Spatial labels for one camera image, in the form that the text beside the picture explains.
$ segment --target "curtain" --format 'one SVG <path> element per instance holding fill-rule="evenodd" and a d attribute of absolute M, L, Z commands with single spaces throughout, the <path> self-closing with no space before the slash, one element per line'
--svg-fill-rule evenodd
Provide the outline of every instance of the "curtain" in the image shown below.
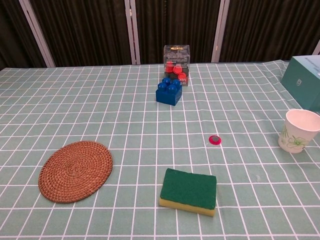
<path fill-rule="evenodd" d="M 320 0 L 231 0 L 220 62 L 290 60 L 320 39 Z"/>
<path fill-rule="evenodd" d="M 46 67 L 19 0 L 0 1 L 0 30 L 0 70 Z"/>
<path fill-rule="evenodd" d="M 140 62 L 164 61 L 165 45 L 190 45 L 190 62 L 211 62 L 220 0 L 135 0 Z"/>
<path fill-rule="evenodd" d="M 123 0 L 30 0 L 57 67 L 131 64 Z"/>

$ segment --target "white paper cup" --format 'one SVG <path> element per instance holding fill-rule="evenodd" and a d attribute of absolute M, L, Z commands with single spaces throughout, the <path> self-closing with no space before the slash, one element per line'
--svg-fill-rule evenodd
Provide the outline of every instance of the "white paper cup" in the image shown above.
<path fill-rule="evenodd" d="M 279 146 L 289 153 L 300 153 L 320 132 L 320 116 L 309 110 L 291 109 L 285 118 Z"/>

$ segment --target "round rattan coaster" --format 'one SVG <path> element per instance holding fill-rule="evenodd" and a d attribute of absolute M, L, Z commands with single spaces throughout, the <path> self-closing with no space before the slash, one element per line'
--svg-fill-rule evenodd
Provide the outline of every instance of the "round rattan coaster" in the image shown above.
<path fill-rule="evenodd" d="M 95 193 L 113 168 L 109 150 L 95 141 L 78 141 L 53 153 L 42 167 L 38 187 L 56 203 L 73 203 Z"/>

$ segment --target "blue lego brick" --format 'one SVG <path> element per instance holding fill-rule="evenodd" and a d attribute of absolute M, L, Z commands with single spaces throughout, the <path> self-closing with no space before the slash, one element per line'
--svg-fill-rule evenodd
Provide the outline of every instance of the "blue lego brick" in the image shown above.
<path fill-rule="evenodd" d="M 166 77 L 158 84 L 155 91 L 156 101 L 163 104 L 175 106 L 182 96 L 182 85 L 178 79 L 173 81 Z"/>

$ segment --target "small red object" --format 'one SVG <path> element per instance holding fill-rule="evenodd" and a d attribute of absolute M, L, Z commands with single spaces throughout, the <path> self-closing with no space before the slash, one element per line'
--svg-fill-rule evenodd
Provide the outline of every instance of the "small red object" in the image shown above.
<path fill-rule="evenodd" d="M 209 137 L 209 142 L 213 145 L 219 145 L 221 143 L 221 138 L 217 135 L 212 135 Z"/>
<path fill-rule="evenodd" d="M 185 82 L 187 80 L 187 75 L 182 72 L 179 74 L 178 79 L 180 80 L 180 82 Z"/>
<path fill-rule="evenodd" d="M 174 71 L 174 63 L 172 61 L 168 61 L 165 65 L 165 72 L 172 73 Z"/>
<path fill-rule="evenodd" d="M 175 73 L 175 74 L 180 74 L 180 73 L 182 73 L 182 67 L 181 67 L 181 65 L 180 64 L 177 64 L 177 65 L 175 65 L 174 66 L 174 68 L 173 68 L 173 72 Z"/>

